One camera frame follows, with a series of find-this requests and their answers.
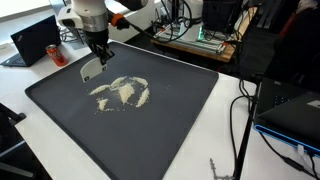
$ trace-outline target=red can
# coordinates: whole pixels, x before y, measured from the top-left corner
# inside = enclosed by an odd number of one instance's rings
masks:
[[[57,66],[64,66],[68,63],[67,59],[55,44],[47,46],[46,51]]]

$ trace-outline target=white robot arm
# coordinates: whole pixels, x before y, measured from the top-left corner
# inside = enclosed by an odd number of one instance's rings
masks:
[[[148,0],[117,0],[131,11],[147,5]],[[58,21],[62,26],[83,29],[86,43],[101,61],[101,65],[114,56],[108,48],[108,24],[118,29],[129,28],[123,16],[109,11],[104,0],[71,0],[71,6],[61,9]]]

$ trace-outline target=black laptop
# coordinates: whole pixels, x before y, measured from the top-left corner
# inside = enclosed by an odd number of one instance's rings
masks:
[[[55,16],[21,30],[11,38],[19,53],[2,62],[3,66],[30,67],[46,55],[46,46],[61,44]]]
[[[255,130],[320,156],[319,94],[264,79],[255,112]]]

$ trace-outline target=dark gray mat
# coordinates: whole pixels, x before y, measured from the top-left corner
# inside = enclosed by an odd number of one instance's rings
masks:
[[[81,67],[90,54],[37,82],[26,94],[112,179],[161,179],[212,91],[218,74],[119,43],[108,70],[83,83]],[[136,108],[122,105],[115,91],[88,92],[122,76],[149,82],[150,98]],[[137,93],[143,87],[134,85]],[[109,98],[113,112],[97,112],[96,99]],[[130,98],[135,103],[137,98]]]

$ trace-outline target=desk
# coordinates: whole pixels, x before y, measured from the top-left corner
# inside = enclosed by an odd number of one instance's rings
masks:
[[[247,28],[248,28],[252,18],[256,14],[256,12],[257,12],[257,8],[250,8],[249,9],[249,11],[248,11],[249,16],[246,16],[243,19],[243,21],[242,21],[242,23],[240,24],[240,27],[239,27],[239,32],[242,35],[244,35],[245,32],[247,31]],[[205,51],[205,50],[201,49],[201,47],[197,47],[196,43],[195,43],[195,45],[186,45],[186,44],[183,44],[183,43],[178,42],[178,41],[173,41],[173,42],[165,43],[165,44],[159,43],[159,42],[154,41],[154,40],[151,40],[151,42],[153,44],[155,44],[155,45],[160,46],[160,47],[161,46],[169,47],[169,48],[172,48],[172,49],[177,49],[177,50],[180,50],[180,51],[192,53],[192,54],[195,54],[195,55],[207,57],[207,58],[210,58],[210,59],[215,59],[215,60],[226,62],[226,63],[230,62],[231,58],[233,57],[233,55],[235,53],[235,49],[231,45],[228,45],[225,48],[225,50],[219,55],[219,54],[216,54],[213,51],[212,52],[208,52],[208,51]]]
[[[74,51],[66,44],[62,44],[60,49],[69,64],[90,52],[88,48]],[[0,61],[12,54],[14,52],[1,56]],[[27,87],[59,69],[61,68],[55,66],[48,56],[30,68],[0,67],[1,103],[15,112],[27,115],[16,128],[53,179],[109,179],[24,93]],[[240,95],[238,83],[238,79],[220,74],[164,179],[213,180],[210,158],[217,167],[218,175],[232,175],[234,162],[229,132],[229,108],[232,100]],[[250,94],[256,89],[254,84],[248,82],[245,82],[245,87]],[[237,121],[234,121],[234,134],[239,150],[248,118],[247,100],[241,99],[235,103],[233,116],[237,117]]]

